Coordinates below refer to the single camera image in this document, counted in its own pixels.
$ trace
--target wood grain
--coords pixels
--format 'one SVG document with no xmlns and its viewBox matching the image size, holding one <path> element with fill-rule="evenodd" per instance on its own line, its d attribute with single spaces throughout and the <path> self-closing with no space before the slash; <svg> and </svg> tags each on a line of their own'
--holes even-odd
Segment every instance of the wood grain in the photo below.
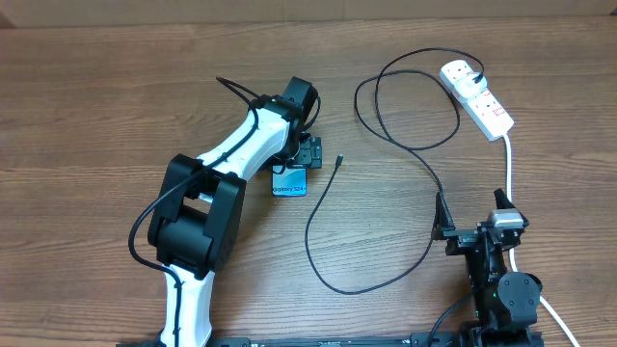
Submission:
<svg viewBox="0 0 617 347">
<path fill-rule="evenodd" d="M 608 15 L 613 0 L 0 0 L 17 28 Z"/>
<path fill-rule="evenodd" d="M 311 229 L 324 277 L 358 289 L 419 257 L 435 184 L 407 152 L 360 125 L 352 96 L 398 55 L 452 46 L 482 59 L 517 122 L 515 203 L 531 221 L 520 268 L 542 279 L 583 346 L 614 346 L 616 35 L 611 17 L 0 31 L 0 345 L 112 346 L 161 329 L 163 277 L 132 260 L 126 236 L 174 155 L 210 150 L 243 120 L 246 107 L 217 75 L 259 93 L 280 93 L 293 75 L 313 82 L 323 107 L 312 133 L 323 139 L 325 163 L 309 173 L 305 198 L 271 198 L 266 173 L 250 182 L 233 256 L 216 279 L 216 334 L 429 330 L 469 288 L 462 258 L 446 257 L 438 243 L 411 276 L 341 297 L 310 270 L 303 231 L 344 153 Z M 427 53 L 398 66 L 437 73 L 455 58 Z M 362 90 L 360 107 L 376 125 L 371 96 Z M 455 124 L 446 97 L 421 76 L 385 80 L 380 102 L 405 144 L 436 142 Z M 422 155 L 459 227 L 486 218 L 493 190 L 504 185 L 502 143 L 487 142 L 463 114 L 459 133 Z M 143 231 L 138 245 L 154 258 Z M 539 315 L 534 329 L 547 345 L 568 346 L 541 308 Z"/>
<path fill-rule="evenodd" d="M 0 10 L 0 29 L 9 29 L 9 28 L 14 28 L 14 25 L 2 13 L 2 10 Z"/>
</svg>

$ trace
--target white power strip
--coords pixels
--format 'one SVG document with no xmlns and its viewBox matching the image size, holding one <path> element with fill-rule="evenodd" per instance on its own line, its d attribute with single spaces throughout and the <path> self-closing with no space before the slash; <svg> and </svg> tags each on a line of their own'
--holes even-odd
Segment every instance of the white power strip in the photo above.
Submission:
<svg viewBox="0 0 617 347">
<path fill-rule="evenodd" d="M 465 111 L 489 141 L 494 141 L 507 134 L 514 121 L 487 88 L 486 78 L 475 83 L 474 79 L 478 75 L 464 60 L 450 62 L 440 71 L 443 82 Z"/>
</svg>

